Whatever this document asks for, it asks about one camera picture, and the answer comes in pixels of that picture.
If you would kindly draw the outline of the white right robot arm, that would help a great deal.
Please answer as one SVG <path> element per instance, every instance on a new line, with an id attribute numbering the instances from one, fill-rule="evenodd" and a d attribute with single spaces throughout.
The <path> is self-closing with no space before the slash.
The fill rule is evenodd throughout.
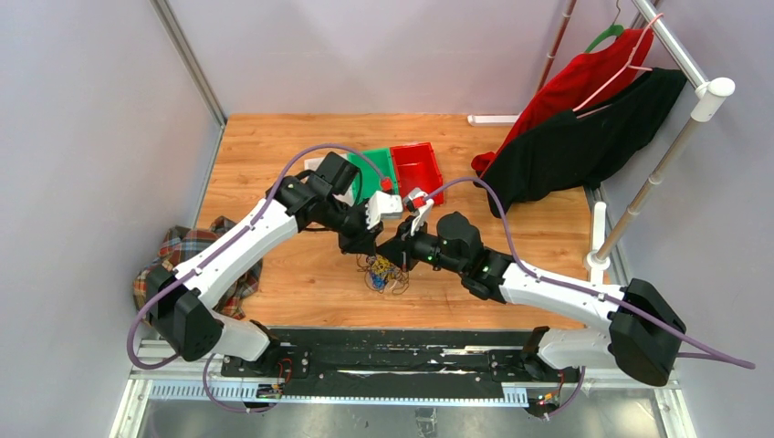
<path id="1" fill-rule="evenodd" d="M 485 246 L 479 230 L 460 213 L 443 216 L 435 234 L 415 228 L 414 217 L 378 245 L 378 255 L 412 270 L 427 263 L 458 274 L 482 300 L 543 308 L 583 324 L 582 329 L 536 328 L 522 350 L 523 371 L 533 380 L 568 367 L 612 368 L 654 387 L 670 378 L 686 332 L 657 289 L 633 279 L 626 286 L 593 284 L 556 275 Z"/>

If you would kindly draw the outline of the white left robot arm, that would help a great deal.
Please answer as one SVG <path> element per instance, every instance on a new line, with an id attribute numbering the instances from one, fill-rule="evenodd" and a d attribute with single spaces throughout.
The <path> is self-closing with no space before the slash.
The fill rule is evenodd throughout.
<path id="1" fill-rule="evenodd" d="M 384 219 L 400 217 L 398 196 L 384 191 L 348 205 L 334 195 L 338 185 L 311 173 L 277 181 L 234 228 L 171 271 L 152 272 L 147 320 L 173 349 L 173 357 L 199 360 L 208 354 L 235 356 L 258 377 L 272 375 L 279 352 L 269 331 L 254 321 L 220 315 L 216 305 L 227 289 L 268 252 L 302 233 L 312 222 L 337 233 L 346 251 L 371 251 Z"/>

